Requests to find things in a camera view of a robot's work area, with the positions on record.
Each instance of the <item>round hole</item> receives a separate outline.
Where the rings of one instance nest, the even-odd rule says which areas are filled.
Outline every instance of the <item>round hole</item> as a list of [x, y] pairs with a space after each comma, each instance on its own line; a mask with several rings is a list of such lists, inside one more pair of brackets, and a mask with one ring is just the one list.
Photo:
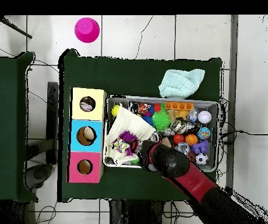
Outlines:
[[83, 175], [90, 174], [93, 169], [93, 164], [90, 160], [81, 160], [77, 164], [77, 169], [78, 172]]
[[94, 110], [94, 108], [96, 107], [96, 102], [90, 96], [86, 96], [81, 99], [79, 106], [82, 111], [89, 112]]
[[84, 146], [89, 146], [94, 143], [97, 138], [97, 134], [91, 126], [84, 126], [78, 130], [76, 137], [78, 143]]

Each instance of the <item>green tablecloth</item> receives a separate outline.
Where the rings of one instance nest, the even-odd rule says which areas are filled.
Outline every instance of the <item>green tablecloth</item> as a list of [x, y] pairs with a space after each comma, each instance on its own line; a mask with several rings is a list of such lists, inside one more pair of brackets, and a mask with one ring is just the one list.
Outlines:
[[[187, 200], [187, 196], [160, 175], [143, 169], [104, 166], [104, 173], [98, 184], [67, 183], [70, 88], [103, 89], [108, 95], [160, 97], [158, 86], [166, 70], [204, 69], [206, 72], [204, 80], [189, 99], [219, 102], [221, 64], [219, 58], [210, 61], [82, 58], [78, 56], [76, 50], [66, 50], [59, 59], [61, 70], [59, 107], [64, 107], [63, 115], [59, 112], [59, 116], [64, 117], [64, 122], [59, 119], [59, 149], [63, 149], [63, 152], [62, 154], [59, 152], [58, 200], [64, 202], [70, 198]], [[216, 172], [208, 175], [216, 179]]]
[[0, 200], [30, 202], [36, 196], [24, 185], [26, 160], [26, 69], [34, 54], [0, 57]]

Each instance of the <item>light blue cloth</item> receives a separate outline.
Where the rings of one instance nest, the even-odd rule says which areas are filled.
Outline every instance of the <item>light blue cloth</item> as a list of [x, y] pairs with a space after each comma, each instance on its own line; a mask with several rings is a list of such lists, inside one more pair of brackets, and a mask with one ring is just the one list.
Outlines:
[[204, 78], [204, 73], [203, 69], [192, 71], [167, 70], [159, 86], [161, 97], [187, 98], [198, 90]]

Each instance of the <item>pink box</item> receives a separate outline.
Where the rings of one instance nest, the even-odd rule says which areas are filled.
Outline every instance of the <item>pink box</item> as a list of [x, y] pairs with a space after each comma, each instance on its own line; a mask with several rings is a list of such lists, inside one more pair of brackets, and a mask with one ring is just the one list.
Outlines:
[[[71, 152], [69, 165], [69, 183], [99, 183], [103, 166], [101, 164], [101, 152]], [[81, 160], [89, 160], [92, 164], [92, 170], [89, 174], [81, 174], [78, 171], [77, 164]]]

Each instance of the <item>towel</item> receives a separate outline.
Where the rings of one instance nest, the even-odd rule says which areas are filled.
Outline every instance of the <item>towel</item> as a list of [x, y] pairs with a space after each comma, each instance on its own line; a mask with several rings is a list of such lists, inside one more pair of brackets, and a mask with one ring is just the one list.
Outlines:
[[187, 98], [198, 90], [204, 73], [205, 71], [202, 69], [192, 71], [167, 70], [159, 86], [161, 97]]
[[142, 118], [138, 117], [136, 114], [133, 114], [129, 110], [120, 106], [118, 108], [117, 118], [115, 119], [108, 135], [104, 140], [105, 146], [107, 147], [105, 157], [111, 157], [114, 163], [118, 166], [125, 162], [138, 159], [137, 154], [133, 153], [132, 155], [128, 156], [127, 152], [120, 153], [111, 148], [112, 142], [114, 142], [126, 131], [136, 136], [138, 140], [143, 141], [148, 140], [156, 129], [145, 122]]

